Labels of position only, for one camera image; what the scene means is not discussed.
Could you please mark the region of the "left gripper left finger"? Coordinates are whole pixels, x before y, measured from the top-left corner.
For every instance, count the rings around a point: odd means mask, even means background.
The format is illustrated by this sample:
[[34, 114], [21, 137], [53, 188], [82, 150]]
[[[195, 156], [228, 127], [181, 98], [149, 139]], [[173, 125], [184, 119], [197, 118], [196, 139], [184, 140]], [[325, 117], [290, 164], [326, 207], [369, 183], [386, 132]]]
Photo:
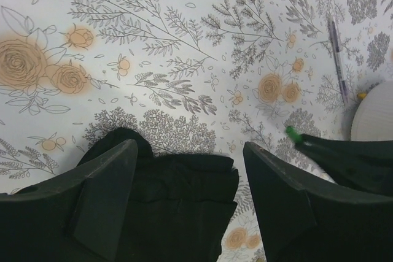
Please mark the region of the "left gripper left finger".
[[126, 140], [68, 172], [1, 194], [1, 261], [114, 261], [136, 167]]

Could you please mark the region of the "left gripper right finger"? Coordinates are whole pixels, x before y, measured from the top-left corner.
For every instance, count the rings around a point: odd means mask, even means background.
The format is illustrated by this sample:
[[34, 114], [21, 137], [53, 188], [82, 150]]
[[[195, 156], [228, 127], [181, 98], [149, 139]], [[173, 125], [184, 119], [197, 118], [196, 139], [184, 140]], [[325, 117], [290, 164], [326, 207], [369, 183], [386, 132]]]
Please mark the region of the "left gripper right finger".
[[243, 148], [268, 261], [391, 261], [392, 198], [340, 186]]

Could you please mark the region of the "green capped marker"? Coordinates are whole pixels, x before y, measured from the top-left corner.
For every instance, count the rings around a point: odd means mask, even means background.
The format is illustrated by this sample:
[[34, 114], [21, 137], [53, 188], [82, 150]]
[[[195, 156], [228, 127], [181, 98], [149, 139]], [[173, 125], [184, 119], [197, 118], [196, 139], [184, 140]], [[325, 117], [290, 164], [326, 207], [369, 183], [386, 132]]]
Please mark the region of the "green capped marker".
[[[292, 126], [286, 127], [287, 137], [294, 143], [294, 146], [301, 148], [309, 148], [311, 146], [310, 143], [305, 141], [304, 137], [298, 133]], [[326, 173], [314, 160], [312, 160], [308, 155], [301, 151], [302, 154], [307, 158], [307, 163], [310, 165], [308, 172], [312, 173], [315, 176], [318, 176], [321, 179], [324, 179], [328, 182], [334, 183], [334, 180]]]

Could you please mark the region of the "white round divided organizer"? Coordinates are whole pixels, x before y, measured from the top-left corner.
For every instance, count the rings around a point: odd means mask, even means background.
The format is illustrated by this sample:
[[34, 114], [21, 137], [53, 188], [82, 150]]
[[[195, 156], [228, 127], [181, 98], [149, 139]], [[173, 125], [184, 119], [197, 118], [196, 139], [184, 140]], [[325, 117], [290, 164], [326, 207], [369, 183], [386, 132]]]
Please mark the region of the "white round divided organizer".
[[363, 98], [352, 121], [351, 140], [392, 140], [392, 81], [377, 85]]

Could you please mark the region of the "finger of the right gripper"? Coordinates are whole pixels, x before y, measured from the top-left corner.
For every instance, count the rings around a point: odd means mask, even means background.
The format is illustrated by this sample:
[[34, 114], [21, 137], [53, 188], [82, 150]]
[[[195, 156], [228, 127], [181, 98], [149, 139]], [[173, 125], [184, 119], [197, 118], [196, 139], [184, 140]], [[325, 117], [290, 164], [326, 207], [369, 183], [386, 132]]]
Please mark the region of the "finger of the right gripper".
[[335, 141], [302, 134], [296, 149], [341, 186], [392, 196], [392, 141]]

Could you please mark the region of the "purple thin pen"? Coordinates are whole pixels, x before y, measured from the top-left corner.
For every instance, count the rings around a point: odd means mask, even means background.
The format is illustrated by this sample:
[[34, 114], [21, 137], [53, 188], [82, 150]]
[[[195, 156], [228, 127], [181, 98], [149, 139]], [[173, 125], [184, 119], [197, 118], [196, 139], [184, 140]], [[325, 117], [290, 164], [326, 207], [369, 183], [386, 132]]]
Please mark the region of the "purple thin pen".
[[349, 103], [348, 86], [346, 83], [346, 75], [344, 73], [343, 63], [341, 60], [342, 47], [341, 47], [341, 41], [338, 33], [337, 23], [332, 15], [329, 15], [327, 20], [328, 20], [327, 24], [329, 30], [329, 38], [332, 45], [333, 59], [335, 62], [340, 93], [344, 105], [347, 105]]

